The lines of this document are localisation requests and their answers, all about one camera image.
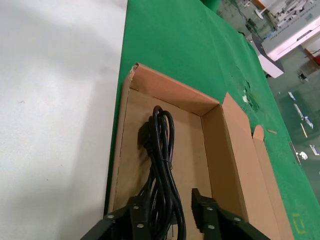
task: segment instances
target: cardboard box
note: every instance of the cardboard box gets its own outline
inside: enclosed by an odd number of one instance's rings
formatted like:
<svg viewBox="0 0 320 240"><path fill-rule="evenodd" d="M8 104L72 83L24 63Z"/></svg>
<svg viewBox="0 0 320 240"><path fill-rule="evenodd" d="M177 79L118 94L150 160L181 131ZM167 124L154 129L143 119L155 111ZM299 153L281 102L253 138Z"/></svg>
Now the cardboard box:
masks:
<svg viewBox="0 0 320 240"><path fill-rule="evenodd" d="M192 188L213 197L270 239L293 239L263 129L256 128L252 138L248 117L229 94L221 105L141 64L132 68L122 86L109 212L125 206L147 180L151 163L146 151L138 147L138 130L156 105L169 111L174 120L172 174L182 201L187 239L203 239L191 210Z"/></svg>

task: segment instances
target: green table mat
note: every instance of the green table mat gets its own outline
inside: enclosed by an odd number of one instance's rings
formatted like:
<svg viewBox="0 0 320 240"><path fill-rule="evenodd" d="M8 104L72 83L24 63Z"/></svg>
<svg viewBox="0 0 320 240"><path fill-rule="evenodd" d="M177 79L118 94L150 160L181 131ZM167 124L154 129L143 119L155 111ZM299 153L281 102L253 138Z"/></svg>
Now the green table mat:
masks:
<svg viewBox="0 0 320 240"><path fill-rule="evenodd" d="M122 82L136 62L221 102L229 92L248 115L252 130L260 124L276 131L265 132L265 145L295 239L320 239L318 201L290 149L288 131L258 57L241 34L200 0L129 0L113 147ZM249 103L243 101L244 92Z"/></svg>

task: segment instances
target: machine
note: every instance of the machine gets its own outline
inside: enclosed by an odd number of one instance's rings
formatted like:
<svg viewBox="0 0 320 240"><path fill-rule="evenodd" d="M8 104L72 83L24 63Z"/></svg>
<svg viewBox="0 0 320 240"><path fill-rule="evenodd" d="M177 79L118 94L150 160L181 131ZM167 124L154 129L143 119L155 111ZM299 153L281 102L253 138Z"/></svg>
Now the machine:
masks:
<svg viewBox="0 0 320 240"><path fill-rule="evenodd" d="M258 54L263 70L273 78L284 73L279 59L320 32L320 1L305 4L263 42L253 34L247 40Z"/></svg>

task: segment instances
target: white table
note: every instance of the white table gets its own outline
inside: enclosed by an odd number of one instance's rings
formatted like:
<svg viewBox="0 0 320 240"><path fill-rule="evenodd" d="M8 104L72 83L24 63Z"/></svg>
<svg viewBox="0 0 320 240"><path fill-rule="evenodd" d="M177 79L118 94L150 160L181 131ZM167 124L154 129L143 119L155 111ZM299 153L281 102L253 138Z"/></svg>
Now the white table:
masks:
<svg viewBox="0 0 320 240"><path fill-rule="evenodd" d="M0 239L103 216L126 0L0 0Z"/></svg>

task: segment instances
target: black power cord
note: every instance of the black power cord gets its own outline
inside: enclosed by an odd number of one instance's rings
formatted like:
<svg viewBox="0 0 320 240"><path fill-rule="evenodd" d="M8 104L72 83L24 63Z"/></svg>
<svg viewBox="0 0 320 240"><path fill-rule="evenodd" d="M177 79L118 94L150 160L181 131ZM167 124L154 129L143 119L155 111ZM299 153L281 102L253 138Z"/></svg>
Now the black power cord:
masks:
<svg viewBox="0 0 320 240"><path fill-rule="evenodd" d="M170 112L155 106L138 132L138 142L151 159L148 179L139 195L150 198L149 224L152 239L165 240L176 220L177 240L186 239L186 222L171 169L175 127Z"/></svg>

